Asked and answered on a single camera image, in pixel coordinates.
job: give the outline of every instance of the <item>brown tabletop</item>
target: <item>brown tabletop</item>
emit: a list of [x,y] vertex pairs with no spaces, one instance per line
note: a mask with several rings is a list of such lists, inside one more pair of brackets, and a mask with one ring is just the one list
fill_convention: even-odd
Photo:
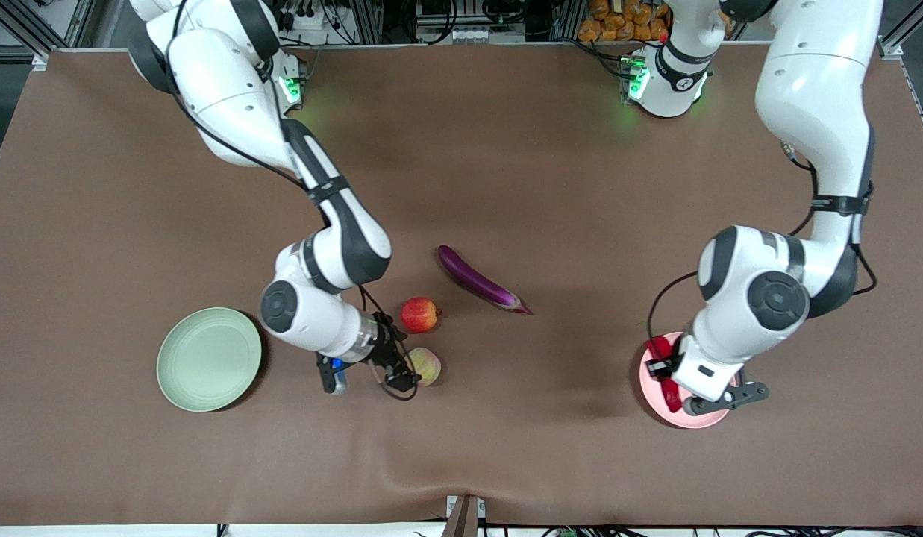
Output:
[[[427,519],[464,492],[508,523],[923,524],[923,133],[895,62],[865,84],[880,288],[751,361],[771,397],[714,428],[635,397],[661,286],[723,227],[808,207],[754,112],[764,54],[724,47],[702,101],[661,120],[570,47],[322,52],[301,117],[392,237],[370,289],[443,310],[409,344],[444,377],[400,403],[359,366],[333,398],[311,353],[268,339],[263,382],[213,414],[160,393],[163,337],[255,312],[319,217],[216,159],[126,54],[53,54],[0,155],[0,524]],[[448,282],[439,244],[536,316]],[[701,305],[680,286],[658,332]]]

